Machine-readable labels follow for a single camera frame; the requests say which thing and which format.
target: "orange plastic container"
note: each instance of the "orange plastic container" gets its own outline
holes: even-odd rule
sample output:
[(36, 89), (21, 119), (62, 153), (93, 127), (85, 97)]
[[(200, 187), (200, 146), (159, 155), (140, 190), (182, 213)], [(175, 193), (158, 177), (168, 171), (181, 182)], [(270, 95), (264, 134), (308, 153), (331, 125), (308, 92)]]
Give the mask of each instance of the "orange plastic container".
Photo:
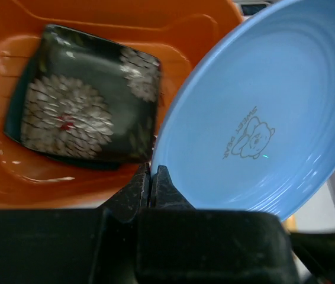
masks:
[(0, 0), (0, 208), (52, 208), (108, 198), (137, 165), (97, 172), (54, 162), (2, 133), (12, 90), (48, 23), (108, 38), (158, 57), (157, 127), (177, 90), (210, 48), (242, 21), (229, 0)]

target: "square plate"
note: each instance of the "square plate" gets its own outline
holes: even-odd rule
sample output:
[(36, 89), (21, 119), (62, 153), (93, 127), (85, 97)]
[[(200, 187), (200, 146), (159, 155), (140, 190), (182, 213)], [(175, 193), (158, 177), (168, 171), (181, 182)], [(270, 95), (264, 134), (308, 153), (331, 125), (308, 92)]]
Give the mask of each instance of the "square plate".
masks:
[[(37, 57), (38, 54), (36, 53), (33, 57), (30, 58), (25, 69), (23, 70), (23, 73), (21, 74), (19, 81), (17, 82), (17, 85), (13, 91), (6, 114), (4, 133), (7, 137), (13, 139), (17, 143), (20, 143), (20, 128), (23, 116), (25, 94), (27, 92), (28, 82), (33, 78), (34, 72), (36, 70)], [(58, 162), (63, 162), (78, 167), (84, 167), (91, 170), (117, 170), (120, 166), (120, 164), (118, 163), (104, 163), (76, 159), (72, 157), (60, 157), (51, 154), (45, 154), (45, 156)]]
[(126, 46), (48, 25), (27, 88), (21, 144), (103, 162), (146, 162), (153, 147), (160, 62)]

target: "light blue ceramic plate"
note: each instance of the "light blue ceramic plate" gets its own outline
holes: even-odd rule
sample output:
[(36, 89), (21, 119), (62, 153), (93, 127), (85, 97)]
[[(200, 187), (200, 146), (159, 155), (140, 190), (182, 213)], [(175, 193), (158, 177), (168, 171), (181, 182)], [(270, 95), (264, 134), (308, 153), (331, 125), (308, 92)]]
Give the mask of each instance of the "light blue ceramic plate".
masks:
[(335, 169), (335, 0), (283, 0), (222, 39), (156, 143), (196, 208), (293, 214)]

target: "bear illustration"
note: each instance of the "bear illustration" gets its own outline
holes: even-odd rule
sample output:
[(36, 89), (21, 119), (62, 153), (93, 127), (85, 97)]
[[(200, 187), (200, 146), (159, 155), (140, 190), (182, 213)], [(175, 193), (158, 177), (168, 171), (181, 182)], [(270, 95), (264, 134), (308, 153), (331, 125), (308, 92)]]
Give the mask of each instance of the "bear illustration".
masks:
[(232, 148), (232, 154), (240, 155), (242, 158), (253, 157), (256, 159), (268, 145), (274, 133), (274, 128), (269, 128), (265, 122), (261, 123), (258, 117), (252, 117), (243, 135)]

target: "dish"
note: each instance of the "dish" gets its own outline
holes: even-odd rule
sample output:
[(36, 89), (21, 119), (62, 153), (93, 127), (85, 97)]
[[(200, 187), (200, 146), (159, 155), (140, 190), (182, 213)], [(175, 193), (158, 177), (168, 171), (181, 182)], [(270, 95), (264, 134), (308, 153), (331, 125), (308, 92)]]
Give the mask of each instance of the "dish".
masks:
[(196, 208), (304, 204), (335, 170), (335, 1), (278, 2), (222, 39), (171, 104), (158, 165)]
[[(13, 139), (17, 143), (21, 142), (20, 128), (21, 128), (25, 94), (27, 92), (28, 83), (34, 76), (36, 68), (37, 68), (37, 55), (31, 57), (29, 62), (27, 63), (9, 102), (8, 111), (6, 114), (4, 124), (4, 133), (6, 134), (7, 137)], [(45, 156), (58, 162), (67, 163), (78, 167), (84, 167), (91, 170), (117, 170), (120, 166), (120, 164), (118, 163), (85, 161), (82, 159), (52, 156), (48, 154), (45, 154)]]
[(47, 25), (36, 60), (22, 112), (23, 146), (82, 160), (149, 160), (160, 93), (157, 58)]

